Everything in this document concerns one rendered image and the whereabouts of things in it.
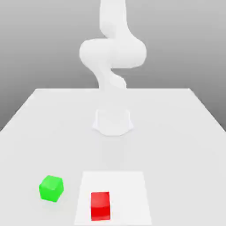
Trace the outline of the small red cube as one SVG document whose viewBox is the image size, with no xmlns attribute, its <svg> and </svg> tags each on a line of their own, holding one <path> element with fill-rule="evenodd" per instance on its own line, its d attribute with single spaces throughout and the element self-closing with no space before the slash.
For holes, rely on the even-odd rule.
<svg viewBox="0 0 226 226">
<path fill-rule="evenodd" d="M 110 220 L 111 213 L 109 192 L 92 192 L 90 197 L 91 220 Z"/>
</svg>

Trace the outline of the small green cube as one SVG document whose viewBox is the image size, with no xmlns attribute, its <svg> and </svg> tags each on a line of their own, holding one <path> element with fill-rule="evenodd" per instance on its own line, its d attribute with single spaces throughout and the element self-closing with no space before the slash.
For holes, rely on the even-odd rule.
<svg viewBox="0 0 226 226">
<path fill-rule="evenodd" d="M 64 184 L 62 178 L 47 175 L 38 188 L 41 199 L 57 202 L 64 191 Z"/>
</svg>

